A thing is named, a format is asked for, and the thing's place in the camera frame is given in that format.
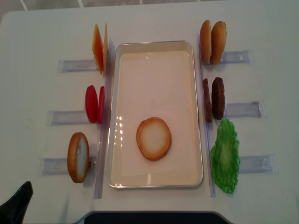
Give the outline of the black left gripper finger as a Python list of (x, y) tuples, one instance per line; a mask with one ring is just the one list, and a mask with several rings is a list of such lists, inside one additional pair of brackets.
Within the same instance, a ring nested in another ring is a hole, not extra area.
[(0, 223), (22, 224), (32, 195), (32, 183), (27, 181), (9, 200), (0, 206)]

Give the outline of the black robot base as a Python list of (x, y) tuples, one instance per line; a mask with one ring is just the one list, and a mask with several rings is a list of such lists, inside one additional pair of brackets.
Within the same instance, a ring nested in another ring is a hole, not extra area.
[(85, 224), (226, 224), (213, 213), (198, 212), (96, 212)]

